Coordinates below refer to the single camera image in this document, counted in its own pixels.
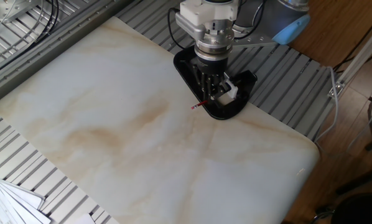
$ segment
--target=brown stain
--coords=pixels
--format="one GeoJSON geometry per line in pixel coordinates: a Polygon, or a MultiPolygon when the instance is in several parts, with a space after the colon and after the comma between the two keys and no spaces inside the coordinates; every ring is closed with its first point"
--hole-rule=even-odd
{"type": "Polygon", "coordinates": [[[100,37],[95,38],[96,43],[90,42],[88,45],[83,45],[82,48],[77,48],[75,50],[82,54],[100,54],[102,51],[120,49],[124,46],[129,46],[131,43],[131,45],[137,45],[138,47],[153,47],[162,51],[161,47],[143,35],[128,32],[125,29],[118,27],[116,24],[105,23],[102,24],[99,29],[101,29],[100,37]]]}
{"type": "Polygon", "coordinates": [[[235,118],[235,119],[240,121],[243,124],[247,124],[252,129],[262,129],[262,130],[266,130],[266,131],[269,131],[269,132],[279,133],[278,136],[281,136],[283,138],[295,139],[297,141],[305,142],[307,144],[310,144],[310,145],[314,146],[314,143],[311,140],[307,139],[305,136],[301,135],[300,133],[298,133],[294,130],[283,131],[283,130],[280,130],[280,129],[272,128],[270,126],[265,126],[264,124],[254,122],[254,121],[251,121],[251,120],[240,119],[240,118],[235,118]]]}
{"type": "Polygon", "coordinates": [[[20,98],[28,94],[35,95],[34,83],[35,78],[31,77],[0,100],[0,116],[6,120],[10,120],[14,114],[26,113],[29,110],[29,106],[20,98]]]}
{"type": "Polygon", "coordinates": [[[57,116],[49,119],[37,118],[33,120],[26,126],[24,136],[31,141],[39,133],[71,123],[72,118],[77,112],[103,106],[101,101],[95,99],[93,93],[93,90],[86,90],[80,95],[70,98],[62,112],[57,116]]]}

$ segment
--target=metal bracket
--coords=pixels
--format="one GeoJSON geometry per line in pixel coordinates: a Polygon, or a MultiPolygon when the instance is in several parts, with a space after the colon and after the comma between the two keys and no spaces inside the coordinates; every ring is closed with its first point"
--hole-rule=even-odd
{"type": "Polygon", "coordinates": [[[357,54],[355,59],[353,59],[348,68],[345,69],[337,82],[348,83],[355,76],[358,70],[366,63],[370,55],[372,55],[372,36],[362,50],[357,54]]]}
{"type": "MultiPolygon", "coordinates": [[[[345,84],[343,83],[336,83],[335,84],[335,89],[337,91],[337,96],[340,96],[340,94],[342,93],[343,89],[345,88],[345,84]]],[[[327,94],[327,96],[335,99],[335,95],[334,95],[334,89],[331,88],[330,92],[327,94]]]]}
{"type": "Polygon", "coordinates": [[[233,48],[266,47],[266,46],[274,46],[276,44],[277,43],[275,41],[273,41],[271,38],[265,35],[251,34],[247,38],[244,38],[241,40],[234,40],[233,48]]]}
{"type": "Polygon", "coordinates": [[[11,22],[40,2],[40,0],[0,0],[0,21],[11,22]]]}

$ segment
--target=white marble board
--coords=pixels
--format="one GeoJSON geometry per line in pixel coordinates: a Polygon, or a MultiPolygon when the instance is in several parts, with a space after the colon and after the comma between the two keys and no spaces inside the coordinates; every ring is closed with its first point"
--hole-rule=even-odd
{"type": "Polygon", "coordinates": [[[0,115],[121,224],[279,224],[317,148],[251,104],[228,121],[191,110],[172,59],[112,18],[0,115]]]}

